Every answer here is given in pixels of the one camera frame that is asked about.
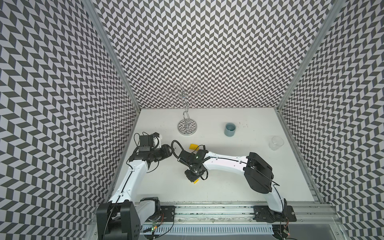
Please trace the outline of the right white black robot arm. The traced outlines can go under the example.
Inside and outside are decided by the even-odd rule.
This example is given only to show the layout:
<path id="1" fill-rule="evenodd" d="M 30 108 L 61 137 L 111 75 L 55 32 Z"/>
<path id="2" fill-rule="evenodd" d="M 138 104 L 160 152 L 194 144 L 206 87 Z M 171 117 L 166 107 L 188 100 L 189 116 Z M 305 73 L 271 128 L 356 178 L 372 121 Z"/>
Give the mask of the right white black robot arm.
<path id="1" fill-rule="evenodd" d="M 256 153 L 250 152 L 248 156 L 234 157 L 208 150 L 198 150 L 196 153 L 182 150 L 176 158 L 179 163 L 188 167 L 185 175 L 190 182 L 196 182 L 210 171 L 242 175 L 253 191 L 264 195 L 268 210 L 272 214 L 282 215 L 287 207 L 287 201 L 276 188 L 279 184 L 274 181 L 273 168 Z"/>

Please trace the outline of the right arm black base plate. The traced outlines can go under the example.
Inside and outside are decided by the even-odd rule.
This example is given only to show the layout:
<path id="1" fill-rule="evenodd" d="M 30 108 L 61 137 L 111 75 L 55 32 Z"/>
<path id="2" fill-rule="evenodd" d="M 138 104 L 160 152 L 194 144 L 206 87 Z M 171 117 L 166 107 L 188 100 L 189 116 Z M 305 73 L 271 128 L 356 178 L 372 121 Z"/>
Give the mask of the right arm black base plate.
<path id="1" fill-rule="evenodd" d="M 286 206 L 282 213 L 272 211 L 268 206 L 254 206 L 255 217 L 253 220 L 264 223 L 296 222 L 297 217 L 292 206 Z"/>

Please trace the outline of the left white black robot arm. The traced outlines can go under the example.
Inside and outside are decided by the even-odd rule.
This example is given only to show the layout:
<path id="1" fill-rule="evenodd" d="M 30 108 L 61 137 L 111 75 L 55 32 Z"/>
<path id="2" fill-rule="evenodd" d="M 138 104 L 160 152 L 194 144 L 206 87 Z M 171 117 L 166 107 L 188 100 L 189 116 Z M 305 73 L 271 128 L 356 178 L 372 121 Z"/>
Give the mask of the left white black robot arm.
<path id="1" fill-rule="evenodd" d="M 143 198 L 137 205 L 135 199 L 151 163 L 170 156 L 171 147 L 166 144 L 155 149 L 135 148 L 126 162 L 129 170 L 123 181 L 111 198 L 97 209 L 99 240 L 137 240 L 146 221 L 162 223 L 165 220 L 159 198 Z"/>

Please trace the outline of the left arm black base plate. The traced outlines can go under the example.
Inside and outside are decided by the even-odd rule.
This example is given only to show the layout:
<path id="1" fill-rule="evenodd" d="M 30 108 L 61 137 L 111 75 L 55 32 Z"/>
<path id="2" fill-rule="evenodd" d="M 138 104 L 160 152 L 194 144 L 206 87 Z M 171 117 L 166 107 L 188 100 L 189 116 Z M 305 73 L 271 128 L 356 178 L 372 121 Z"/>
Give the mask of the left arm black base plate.
<path id="1" fill-rule="evenodd" d="M 176 206 L 168 205 L 160 207 L 160 215 L 157 222 L 173 223 L 175 219 Z"/>

